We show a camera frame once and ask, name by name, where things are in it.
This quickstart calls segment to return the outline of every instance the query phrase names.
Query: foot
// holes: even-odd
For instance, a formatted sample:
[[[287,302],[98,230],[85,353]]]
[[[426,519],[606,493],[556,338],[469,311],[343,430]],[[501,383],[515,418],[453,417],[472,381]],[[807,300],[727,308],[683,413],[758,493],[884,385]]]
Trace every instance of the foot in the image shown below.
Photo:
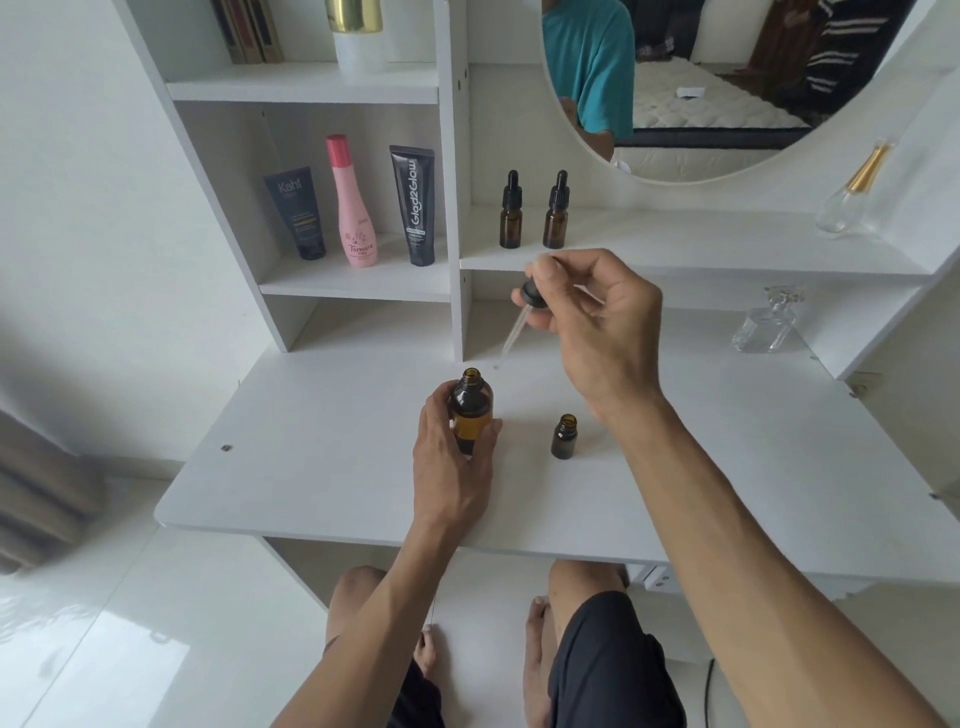
[[[547,694],[546,676],[553,664],[553,655],[545,664],[543,625],[550,603],[545,596],[538,596],[530,603],[527,615],[527,648],[523,660],[523,715],[528,728],[548,728],[550,725],[550,696]],[[554,635],[547,635],[556,641]]]
[[[423,677],[433,682],[434,670],[437,667],[437,645],[433,639],[432,624],[427,624],[420,632],[420,639],[414,647],[414,662],[420,666]]]

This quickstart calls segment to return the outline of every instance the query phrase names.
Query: book spine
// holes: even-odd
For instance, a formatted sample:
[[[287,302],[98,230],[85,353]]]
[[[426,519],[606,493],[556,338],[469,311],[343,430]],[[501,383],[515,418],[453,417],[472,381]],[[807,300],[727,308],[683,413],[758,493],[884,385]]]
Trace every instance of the book spine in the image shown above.
[[[234,63],[246,63],[243,56],[243,48],[237,43],[236,29],[233,27],[233,21],[230,20],[229,12],[224,7],[224,0],[210,0],[213,5],[213,14],[217,16],[217,25],[220,26],[220,32],[224,36],[224,43],[230,53],[230,60]]]
[[[225,0],[230,16],[233,18],[233,25],[237,29],[237,40],[240,47],[243,48],[244,58],[247,63],[262,63],[263,57],[260,56],[260,47],[256,44],[256,33],[247,19],[247,12],[244,10],[243,0]]]
[[[283,63],[283,51],[280,49],[280,40],[276,34],[274,17],[270,12],[267,0],[246,0],[247,17],[256,31],[256,39],[260,44],[260,52],[267,63]]]

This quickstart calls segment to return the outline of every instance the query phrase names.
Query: white vanity table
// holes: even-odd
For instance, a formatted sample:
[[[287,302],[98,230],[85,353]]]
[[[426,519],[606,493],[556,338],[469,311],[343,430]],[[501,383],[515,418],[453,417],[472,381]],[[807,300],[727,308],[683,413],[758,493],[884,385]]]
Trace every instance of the white vanity table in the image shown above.
[[[229,65],[207,2],[116,2],[276,344],[157,507],[161,522],[398,545],[420,406],[469,362],[505,426],[491,508],[465,547],[664,564],[622,455],[567,382],[556,341],[527,331],[493,367],[516,315],[506,296],[542,251],[541,216],[565,168],[567,247],[609,247],[663,288],[664,389],[787,557],[822,577],[960,584],[960,523],[842,381],[960,245],[950,116],[960,51],[943,30],[960,27],[960,11],[948,0],[829,124],[756,168],[694,185],[629,179],[574,140],[540,65],[539,3],[397,2],[422,23],[402,26],[402,62],[356,86],[329,63],[322,3],[303,18],[272,2],[287,58],[302,62],[271,67]],[[382,233],[370,270],[349,269],[335,234],[324,138],[340,132]],[[884,134],[901,145],[875,190],[876,236],[819,237],[817,206]],[[390,144],[438,153],[430,268],[406,262]],[[328,254],[314,262],[296,258],[261,180],[305,164],[327,222]],[[510,169],[526,189],[515,251],[496,240]],[[735,352],[743,311],[784,283],[806,292],[799,335],[776,354]],[[582,422],[566,462],[548,450],[564,412]],[[348,551],[332,548],[331,560]]]

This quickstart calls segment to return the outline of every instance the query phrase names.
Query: dropper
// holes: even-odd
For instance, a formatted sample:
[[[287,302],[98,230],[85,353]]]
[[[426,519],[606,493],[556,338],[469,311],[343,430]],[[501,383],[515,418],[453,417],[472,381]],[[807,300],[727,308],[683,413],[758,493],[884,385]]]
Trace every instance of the dropper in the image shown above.
[[[546,301],[543,299],[543,296],[540,295],[540,291],[537,290],[537,284],[533,279],[527,279],[520,287],[520,297],[526,305],[520,309],[520,315],[516,317],[514,327],[510,329],[510,335],[507,336],[507,341],[503,345],[503,351],[500,353],[501,359],[514,347],[516,339],[520,335],[520,332],[523,331],[523,325],[527,323],[527,314],[534,308],[546,308]]]

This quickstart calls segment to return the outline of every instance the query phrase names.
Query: pink cap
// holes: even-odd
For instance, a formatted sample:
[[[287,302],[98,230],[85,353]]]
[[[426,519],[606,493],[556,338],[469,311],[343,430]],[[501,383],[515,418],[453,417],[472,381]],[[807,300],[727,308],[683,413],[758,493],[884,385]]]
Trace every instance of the pink cap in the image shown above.
[[[347,136],[341,133],[331,134],[326,138],[326,151],[330,154],[330,164],[334,167],[352,167],[353,159],[350,158],[350,147],[347,144]]]

